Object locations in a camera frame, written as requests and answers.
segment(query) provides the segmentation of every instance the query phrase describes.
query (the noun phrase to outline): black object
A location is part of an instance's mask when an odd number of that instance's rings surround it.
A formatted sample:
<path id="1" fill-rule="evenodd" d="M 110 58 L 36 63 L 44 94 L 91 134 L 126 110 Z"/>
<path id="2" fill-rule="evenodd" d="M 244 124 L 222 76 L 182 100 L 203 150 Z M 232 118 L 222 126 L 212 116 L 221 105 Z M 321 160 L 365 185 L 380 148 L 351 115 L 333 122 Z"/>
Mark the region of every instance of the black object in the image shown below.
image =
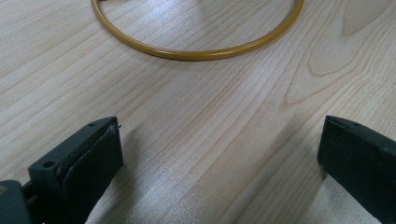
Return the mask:
<path id="1" fill-rule="evenodd" d="M 396 142 L 359 123 L 328 116 L 318 162 L 379 221 L 396 222 Z"/>
<path id="2" fill-rule="evenodd" d="M 122 165 L 117 118 L 92 122 L 33 163 L 23 188 L 0 182 L 0 223 L 85 223 Z"/>

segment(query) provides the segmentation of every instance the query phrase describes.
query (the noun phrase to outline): wooden table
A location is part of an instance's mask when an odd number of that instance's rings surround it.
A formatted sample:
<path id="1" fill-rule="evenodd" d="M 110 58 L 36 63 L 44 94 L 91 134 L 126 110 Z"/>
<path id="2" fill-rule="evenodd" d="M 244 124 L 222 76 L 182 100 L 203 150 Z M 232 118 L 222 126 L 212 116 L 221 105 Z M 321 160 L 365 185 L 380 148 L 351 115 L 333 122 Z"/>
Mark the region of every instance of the wooden table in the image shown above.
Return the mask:
<path id="1" fill-rule="evenodd" d="M 170 49 L 257 38 L 291 1 L 109 0 L 123 32 Z M 324 117 L 396 138 L 396 1 L 306 0 L 276 42 L 189 63 L 121 44 L 89 0 L 0 2 L 0 179 L 116 115 L 125 167 L 88 223 L 371 223 L 316 161 Z"/>

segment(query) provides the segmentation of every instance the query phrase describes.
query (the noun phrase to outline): light wood tabletop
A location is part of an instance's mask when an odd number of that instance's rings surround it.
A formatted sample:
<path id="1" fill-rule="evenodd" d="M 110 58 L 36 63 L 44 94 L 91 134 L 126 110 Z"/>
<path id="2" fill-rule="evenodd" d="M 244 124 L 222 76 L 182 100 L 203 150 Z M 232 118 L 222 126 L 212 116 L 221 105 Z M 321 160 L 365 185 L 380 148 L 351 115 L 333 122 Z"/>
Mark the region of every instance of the light wood tabletop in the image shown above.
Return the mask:
<path id="1" fill-rule="evenodd" d="M 276 27 L 291 0 L 108 0 L 162 48 L 220 49 Z M 0 179 L 117 116 L 125 166 L 88 223 L 376 223 L 317 162 L 326 115 L 396 139 L 396 1 L 305 0 L 261 49 L 211 62 L 121 44 L 90 0 L 0 2 Z"/>

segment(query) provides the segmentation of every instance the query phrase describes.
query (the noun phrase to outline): wood grain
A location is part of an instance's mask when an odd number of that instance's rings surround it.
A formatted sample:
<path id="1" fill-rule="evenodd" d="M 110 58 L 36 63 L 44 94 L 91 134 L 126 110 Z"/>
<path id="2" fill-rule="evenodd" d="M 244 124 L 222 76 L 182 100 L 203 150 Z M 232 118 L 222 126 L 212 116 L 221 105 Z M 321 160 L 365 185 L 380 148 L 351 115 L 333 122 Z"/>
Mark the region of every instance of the wood grain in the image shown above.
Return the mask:
<path id="1" fill-rule="evenodd" d="M 138 40 L 199 50 L 267 33 L 292 2 L 102 6 Z M 316 154 L 327 114 L 396 139 L 395 1 L 306 0 L 276 42 L 202 63 L 129 49 L 88 0 L 4 0 L 0 18 L 0 179 L 27 182 L 31 163 L 116 115 L 125 167 L 88 223 L 373 220 L 350 197 L 331 197 L 346 194 L 328 187 L 336 184 L 324 181 Z M 358 212 L 329 212 L 340 203 Z"/>

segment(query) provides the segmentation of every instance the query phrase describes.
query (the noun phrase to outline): yellow ring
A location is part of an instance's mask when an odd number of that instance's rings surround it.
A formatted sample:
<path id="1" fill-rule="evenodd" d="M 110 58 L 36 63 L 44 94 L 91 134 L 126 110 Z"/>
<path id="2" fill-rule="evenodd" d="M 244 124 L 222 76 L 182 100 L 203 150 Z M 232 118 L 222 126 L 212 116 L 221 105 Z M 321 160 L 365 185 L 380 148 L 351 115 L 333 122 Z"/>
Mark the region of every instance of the yellow ring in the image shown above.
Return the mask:
<path id="1" fill-rule="evenodd" d="M 295 0 L 294 8 L 290 12 L 290 14 L 267 35 L 264 35 L 259 39 L 253 40 L 243 45 L 227 49 L 214 49 L 206 51 L 161 49 L 139 42 L 118 30 L 106 19 L 102 12 L 102 9 L 100 8 L 99 0 L 91 0 L 91 3 L 93 12 L 95 13 L 99 22 L 101 22 L 114 37 L 116 37 L 120 42 L 124 43 L 125 45 L 141 52 L 165 59 L 197 62 L 230 58 L 253 51 L 254 49 L 261 48 L 262 46 L 270 43 L 271 41 L 282 35 L 296 21 L 297 17 L 301 12 L 301 9 L 303 8 L 304 0 Z"/>

